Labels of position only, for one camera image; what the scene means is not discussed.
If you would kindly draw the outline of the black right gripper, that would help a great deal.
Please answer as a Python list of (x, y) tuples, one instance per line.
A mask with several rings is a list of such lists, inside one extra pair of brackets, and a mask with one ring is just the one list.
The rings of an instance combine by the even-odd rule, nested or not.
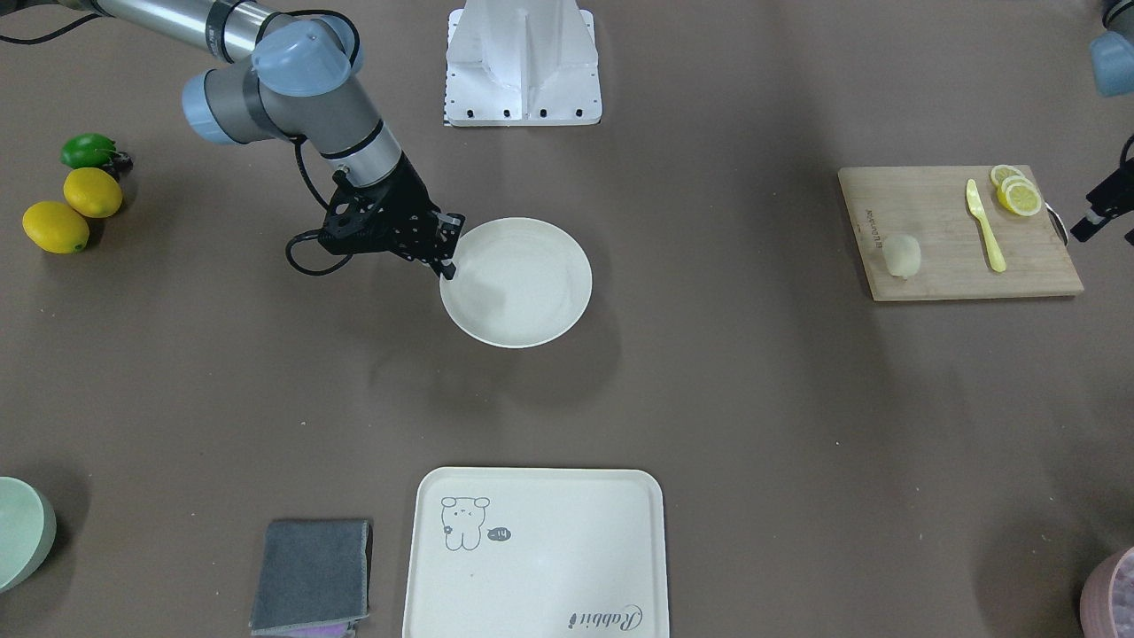
[(447, 214), (431, 201), (425, 184), (401, 154), (393, 171), (376, 185), (358, 187), (338, 169), (318, 243), (335, 255), (392, 252), (401, 260), (432, 265), (437, 277), (456, 277), (456, 252), (466, 218)]

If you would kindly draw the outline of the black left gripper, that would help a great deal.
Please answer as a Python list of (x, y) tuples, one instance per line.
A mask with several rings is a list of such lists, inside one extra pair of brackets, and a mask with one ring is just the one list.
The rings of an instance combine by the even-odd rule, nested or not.
[(1129, 135), (1122, 147), (1118, 168), (1086, 194), (1090, 210), (1070, 229), (1070, 236), (1078, 243), (1090, 241), (1105, 226), (1133, 210), (1133, 160), (1129, 156), (1132, 144), (1133, 135)]

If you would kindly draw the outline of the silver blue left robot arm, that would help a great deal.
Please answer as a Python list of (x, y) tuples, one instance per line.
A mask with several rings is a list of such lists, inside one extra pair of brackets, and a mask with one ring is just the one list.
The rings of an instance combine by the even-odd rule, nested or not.
[[(1102, 1), (1103, 33), (1090, 44), (1095, 90), (1103, 97), (1129, 96), (1133, 92), (1133, 3)], [(1133, 210), (1133, 137), (1122, 146), (1117, 169), (1086, 194), (1089, 213), (1070, 229), (1078, 243), (1088, 243), (1105, 226)]]

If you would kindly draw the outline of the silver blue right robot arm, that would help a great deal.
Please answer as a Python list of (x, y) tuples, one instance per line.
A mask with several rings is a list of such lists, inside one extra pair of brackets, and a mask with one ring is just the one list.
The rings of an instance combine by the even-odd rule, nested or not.
[(318, 243), (341, 263), (389, 252), (437, 277), (456, 275), (465, 219), (445, 214), (384, 117), (357, 80), (363, 49), (340, 12), (280, 12), (255, 1), (69, 1), (73, 11), (117, 18), (206, 50), (221, 67), (187, 80), (183, 114), (219, 144), (308, 143), (332, 171), (335, 192)]

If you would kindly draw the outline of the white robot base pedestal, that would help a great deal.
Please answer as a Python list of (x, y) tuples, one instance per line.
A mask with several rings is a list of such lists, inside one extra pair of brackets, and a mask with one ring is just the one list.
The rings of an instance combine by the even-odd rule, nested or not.
[(594, 16), (575, 1), (467, 1), (447, 27), (446, 125), (601, 121)]

